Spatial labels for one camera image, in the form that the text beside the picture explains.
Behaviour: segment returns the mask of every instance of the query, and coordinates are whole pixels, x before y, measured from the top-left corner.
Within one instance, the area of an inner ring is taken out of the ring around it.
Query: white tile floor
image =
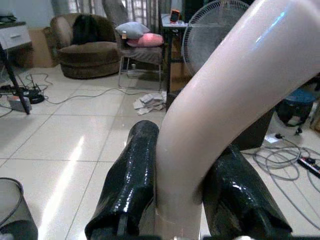
[[[47,80],[53,85],[46,95],[52,102],[74,95],[93,96],[117,87],[116,75],[75,80],[64,77],[59,66],[28,72],[49,75]],[[34,78],[39,84],[47,84],[41,75]],[[165,115],[164,111],[157,111],[138,116],[132,106],[138,97],[113,90],[100,97],[75,98],[59,105],[43,102],[32,106],[31,115],[12,112],[0,118],[0,176],[15,178],[23,184],[39,239],[85,239],[84,227],[95,210],[108,170],[125,146],[130,128],[140,120],[150,120],[160,126]],[[6,112],[0,107],[0,115]],[[319,150],[320,136],[311,130],[294,141]],[[319,231],[288,203],[271,178],[248,159],[274,196],[294,234],[319,236]],[[306,172],[301,170],[301,178],[295,184],[282,182],[281,185],[320,225],[320,195],[310,186]],[[201,235],[208,233],[202,214]]]

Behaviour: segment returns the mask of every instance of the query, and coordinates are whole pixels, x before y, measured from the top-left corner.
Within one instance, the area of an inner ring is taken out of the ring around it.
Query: crumpled paper
[[[133,107],[137,110],[138,115],[143,115],[151,112],[152,110],[160,111],[165,107],[167,102],[167,93],[149,93],[139,97],[134,103]]]

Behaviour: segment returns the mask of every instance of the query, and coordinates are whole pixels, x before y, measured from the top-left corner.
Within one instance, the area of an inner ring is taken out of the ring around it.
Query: black speaker
[[[204,6],[204,0],[185,0],[184,1],[184,22],[188,23],[192,16]]]

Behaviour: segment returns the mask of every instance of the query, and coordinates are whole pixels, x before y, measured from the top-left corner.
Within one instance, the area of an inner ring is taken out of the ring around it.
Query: brown armchair
[[[72,45],[73,24],[80,13],[56,16],[51,28],[57,40],[57,54],[66,77],[97,78],[119,71],[119,54],[112,23],[105,17],[92,15],[104,41]]]

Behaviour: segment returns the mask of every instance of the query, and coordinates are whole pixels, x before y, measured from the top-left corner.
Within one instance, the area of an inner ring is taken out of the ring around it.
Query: cardboard box
[[[25,68],[52,68],[58,62],[56,41],[50,27],[30,28],[32,49],[21,49],[16,61]]]

